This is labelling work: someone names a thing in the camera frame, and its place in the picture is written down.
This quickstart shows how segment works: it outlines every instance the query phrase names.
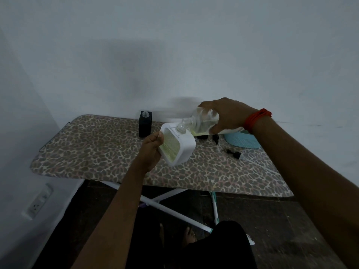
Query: wall socket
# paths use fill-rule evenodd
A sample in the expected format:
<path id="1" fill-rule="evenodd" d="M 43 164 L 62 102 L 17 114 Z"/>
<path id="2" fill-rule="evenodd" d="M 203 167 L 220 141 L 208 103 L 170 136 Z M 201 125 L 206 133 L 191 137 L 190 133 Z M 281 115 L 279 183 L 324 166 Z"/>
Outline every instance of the wall socket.
<path id="1" fill-rule="evenodd" d="M 31 202 L 29 207 L 22 212 L 22 215 L 29 220 L 33 220 L 52 193 L 52 187 L 49 184 L 46 184 L 38 196 L 36 196 L 35 199 Z"/>

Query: red thread bracelet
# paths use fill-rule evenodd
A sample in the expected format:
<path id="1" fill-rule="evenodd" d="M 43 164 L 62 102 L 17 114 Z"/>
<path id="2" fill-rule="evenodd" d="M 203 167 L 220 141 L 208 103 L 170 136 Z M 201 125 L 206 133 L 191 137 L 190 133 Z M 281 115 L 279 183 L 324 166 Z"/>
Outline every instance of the red thread bracelet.
<path id="1" fill-rule="evenodd" d="M 272 113 L 266 109 L 261 109 L 251 115 L 245 120 L 243 128 L 252 134 L 252 128 L 259 118 L 263 116 L 272 117 Z"/>

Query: hand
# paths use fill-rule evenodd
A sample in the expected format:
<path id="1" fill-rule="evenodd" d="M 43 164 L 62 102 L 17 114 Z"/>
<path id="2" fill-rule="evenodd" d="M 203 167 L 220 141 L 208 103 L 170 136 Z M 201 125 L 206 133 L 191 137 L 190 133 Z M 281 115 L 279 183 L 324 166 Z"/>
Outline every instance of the hand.
<path id="1" fill-rule="evenodd" d="M 161 131 L 155 132 L 147 136 L 142 143 L 140 151 L 135 158 L 133 165 L 140 168 L 144 172 L 151 171 L 161 158 L 158 147 L 163 144 L 164 136 Z"/>
<path id="2" fill-rule="evenodd" d="M 211 134 L 218 134 L 224 129 L 241 127 L 249 115 L 258 111 L 258 109 L 244 103 L 225 97 L 219 100 L 202 102 L 199 107 L 213 109 L 219 114 L 219 122 L 211 128 Z"/>

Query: blue basket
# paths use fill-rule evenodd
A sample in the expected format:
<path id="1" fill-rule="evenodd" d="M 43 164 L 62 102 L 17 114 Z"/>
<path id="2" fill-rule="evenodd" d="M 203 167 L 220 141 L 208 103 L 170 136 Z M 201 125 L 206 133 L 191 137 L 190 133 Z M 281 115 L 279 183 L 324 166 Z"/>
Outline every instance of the blue basket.
<path id="1" fill-rule="evenodd" d="M 247 130 L 241 132 L 224 134 L 225 140 L 234 146 L 244 147 L 244 148 L 260 148 L 258 140 L 255 136 L 251 135 Z"/>

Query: forearm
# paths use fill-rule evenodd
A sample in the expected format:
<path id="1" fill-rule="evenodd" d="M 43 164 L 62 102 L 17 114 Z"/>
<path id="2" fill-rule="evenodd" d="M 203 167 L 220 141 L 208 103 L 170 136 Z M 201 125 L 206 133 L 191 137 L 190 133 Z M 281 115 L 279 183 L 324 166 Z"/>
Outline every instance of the forearm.
<path id="1" fill-rule="evenodd" d="M 319 231 L 348 267 L 358 265 L 359 189 L 323 163 L 270 117 L 254 136 Z"/>
<path id="2" fill-rule="evenodd" d="M 125 268 L 145 171 L 132 164 L 73 268 Z"/>

